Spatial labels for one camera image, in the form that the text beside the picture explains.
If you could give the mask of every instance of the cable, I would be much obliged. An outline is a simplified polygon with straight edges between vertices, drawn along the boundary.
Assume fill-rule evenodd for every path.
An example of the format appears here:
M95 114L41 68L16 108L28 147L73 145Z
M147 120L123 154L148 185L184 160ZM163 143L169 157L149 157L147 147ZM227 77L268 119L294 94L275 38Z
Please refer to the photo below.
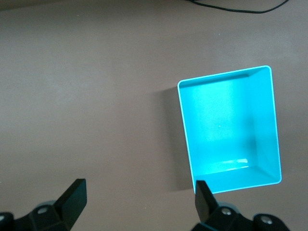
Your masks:
M187 0L187 1L190 1L190 2L197 4L197 5L200 5L200 6L215 8L215 9L219 9L219 10L223 10L223 11L238 12L238 13L267 13L267 12L273 11L273 10L281 7L282 5L286 4L289 0L285 0L283 3L279 4L278 6L275 6L274 8L271 8L271 9L265 10L265 11L248 11L248 10L229 9L229 8L224 8L224 7L220 7L220 6L213 6L213 5L208 5L208 4L204 4L204 3L199 3L199 2L197 2L198 0Z

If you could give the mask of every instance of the gray table surface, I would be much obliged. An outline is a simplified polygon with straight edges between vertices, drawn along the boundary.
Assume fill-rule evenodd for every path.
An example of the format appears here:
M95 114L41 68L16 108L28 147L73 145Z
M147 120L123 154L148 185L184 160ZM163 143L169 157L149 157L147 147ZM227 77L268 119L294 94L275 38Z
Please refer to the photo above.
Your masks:
M20 217L86 178L74 231L190 230L198 216L177 83L266 64L283 180L216 198L306 230L307 10L305 0L262 15L183 0L64 0L0 11L0 210Z

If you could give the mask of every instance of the black cable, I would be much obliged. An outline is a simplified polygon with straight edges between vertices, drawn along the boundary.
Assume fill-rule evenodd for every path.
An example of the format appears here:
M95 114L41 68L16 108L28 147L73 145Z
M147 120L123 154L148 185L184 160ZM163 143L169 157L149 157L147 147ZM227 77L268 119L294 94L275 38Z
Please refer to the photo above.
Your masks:
M223 10L223 11L238 12L238 13L267 13L267 12L270 12L270 11L277 9L278 7L281 7L282 5L286 4L289 0L285 0L283 3L279 4L278 6L275 6L274 8L271 8L271 9L265 10L265 11L248 11L248 10L229 9L229 8L224 8L224 7L220 7L220 6L213 6L213 5L200 3L200 2L197 2L198 0L187 0L187 1L190 1L190 2L197 4L197 5L200 5L200 6L215 8L215 9L219 9L219 10Z

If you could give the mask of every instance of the table surface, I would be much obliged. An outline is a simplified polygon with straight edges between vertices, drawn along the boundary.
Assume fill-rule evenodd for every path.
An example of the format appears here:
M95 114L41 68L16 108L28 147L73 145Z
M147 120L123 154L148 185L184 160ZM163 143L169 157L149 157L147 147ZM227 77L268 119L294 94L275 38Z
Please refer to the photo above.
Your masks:
M279 4L214 1L263 10ZM240 14L179 0L63 0L0 11L0 210L20 217L86 178L73 227L197 222L177 83L269 65L280 184L216 194L251 218L308 226L308 2Z

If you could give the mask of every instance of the cyan plastic bin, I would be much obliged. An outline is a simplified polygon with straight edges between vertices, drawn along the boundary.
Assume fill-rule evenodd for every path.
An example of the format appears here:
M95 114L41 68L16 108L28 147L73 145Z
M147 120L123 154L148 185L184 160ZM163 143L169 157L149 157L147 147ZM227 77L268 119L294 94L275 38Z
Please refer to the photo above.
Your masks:
M271 68L182 80L180 106L193 188L212 193L282 180Z

